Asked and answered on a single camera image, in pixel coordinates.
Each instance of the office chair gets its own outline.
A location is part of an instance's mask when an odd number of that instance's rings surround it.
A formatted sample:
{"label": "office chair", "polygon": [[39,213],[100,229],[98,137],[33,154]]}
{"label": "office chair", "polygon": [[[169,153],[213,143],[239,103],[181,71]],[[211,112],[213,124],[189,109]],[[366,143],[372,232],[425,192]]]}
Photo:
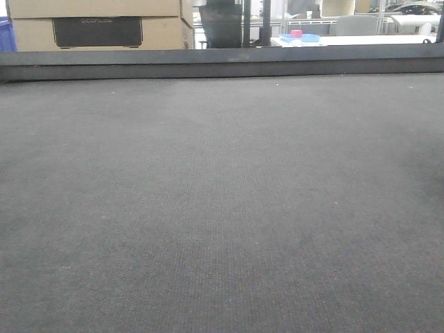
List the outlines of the office chair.
{"label": "office chair", "polygon": [[242,43],[242,5],[208,1],[199,7],[209,49],[239,49]]}
{"label": "office chair", "polygon": [[335,28],[337,36],[376,35],[377,18],[371,15],[341,16]]}

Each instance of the black pole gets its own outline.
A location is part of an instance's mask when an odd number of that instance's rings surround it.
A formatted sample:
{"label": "black pole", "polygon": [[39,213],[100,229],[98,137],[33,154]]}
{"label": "black pole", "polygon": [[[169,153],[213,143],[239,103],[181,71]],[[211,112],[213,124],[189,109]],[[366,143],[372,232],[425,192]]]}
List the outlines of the black pole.
{"label": "black pole", "polygon": [[250,47],[251,0],[244,1],[244,48]]}
{"label": "black pole", "polygon": [[271,0],[264,0],[264,28],[262,32],[262,44],[271,45]]}
{"label": "black pole", "polygon": [[438,33],[436,34],[436,42],[444,42],[444,8],[443,12],[441,13],[441,20],[439,21]]}

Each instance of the desk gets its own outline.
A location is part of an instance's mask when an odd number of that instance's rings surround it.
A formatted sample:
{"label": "desk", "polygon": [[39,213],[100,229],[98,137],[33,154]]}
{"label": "desk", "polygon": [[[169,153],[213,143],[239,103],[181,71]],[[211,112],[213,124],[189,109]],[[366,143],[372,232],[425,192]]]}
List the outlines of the desk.
{"label": "desk", "polygon": [[[371,45],[371,44],[421,44],[424,40],[436,41],[433,36],[426,35],[372,35],[372,36],[325,36],[321,37],[318,44],[306,44],[305,46],[329,46],[329,45]],[[286,43],[278,37],[271,38],[273,46],[294,47],[292,43]]]}
{"label": "desk", "polygon": [[398,27],[401,26],[423,26],[430,23],[432,26],[438,26],[440,15],[393,15],[391,17],[393,22]]}

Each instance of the box label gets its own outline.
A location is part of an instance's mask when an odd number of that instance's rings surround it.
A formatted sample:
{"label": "box label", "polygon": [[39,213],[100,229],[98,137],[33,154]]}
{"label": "box label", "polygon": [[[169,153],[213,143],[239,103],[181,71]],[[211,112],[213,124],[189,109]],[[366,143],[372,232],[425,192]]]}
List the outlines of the box label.
{"label": "box label", "polygon": [[79,46],[140,46],[141,17],[63,17],[53,19],[55,42]]}

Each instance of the gray carpet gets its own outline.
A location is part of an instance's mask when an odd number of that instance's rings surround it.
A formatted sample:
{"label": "gray carpet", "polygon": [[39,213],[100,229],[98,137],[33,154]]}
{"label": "gray carpet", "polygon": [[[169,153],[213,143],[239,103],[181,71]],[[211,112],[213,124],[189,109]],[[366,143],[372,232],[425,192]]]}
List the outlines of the gray carpet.
{"label": "gray carpet", "polygon": [[444,332],[443,84],[0,85],[0,332]]}

